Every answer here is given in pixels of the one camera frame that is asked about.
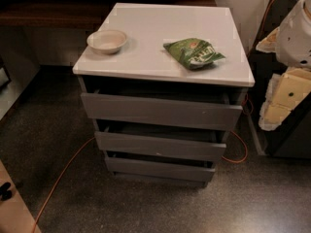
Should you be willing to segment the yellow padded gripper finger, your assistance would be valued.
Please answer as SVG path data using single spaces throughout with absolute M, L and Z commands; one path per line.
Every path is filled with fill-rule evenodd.
M 276 27 L 272 30 L 264 39 L 259 41 L 256 45 L 256 50 L 264 53 L 275 53 L 276 52 L 276 38 L 279 28 Z
M 282 75 L 273 74 L 259 111 L 259 127 L 273 131 L 311 92 L 311 70 L 289 67 Z

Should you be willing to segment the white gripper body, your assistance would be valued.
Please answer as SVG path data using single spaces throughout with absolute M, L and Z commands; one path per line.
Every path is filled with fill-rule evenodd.
M 311 67 L 310 13 L 311 0 L 299 0 L 279 26 L 276 57 L 286 66 Z

